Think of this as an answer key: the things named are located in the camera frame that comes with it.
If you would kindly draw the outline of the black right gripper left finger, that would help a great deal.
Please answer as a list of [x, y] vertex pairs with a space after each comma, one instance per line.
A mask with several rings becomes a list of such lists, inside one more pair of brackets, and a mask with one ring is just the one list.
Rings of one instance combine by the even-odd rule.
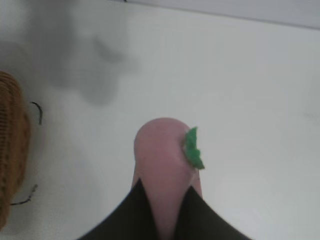
[[151, 206], [141, 180], [121, 204], [82, 240], [158, 240]]

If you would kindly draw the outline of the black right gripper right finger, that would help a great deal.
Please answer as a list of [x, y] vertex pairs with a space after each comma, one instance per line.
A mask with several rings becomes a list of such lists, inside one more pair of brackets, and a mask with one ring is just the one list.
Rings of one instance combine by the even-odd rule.
[[249, 240], [215, 211], [191, 186], [182, 201], [175, 240]]

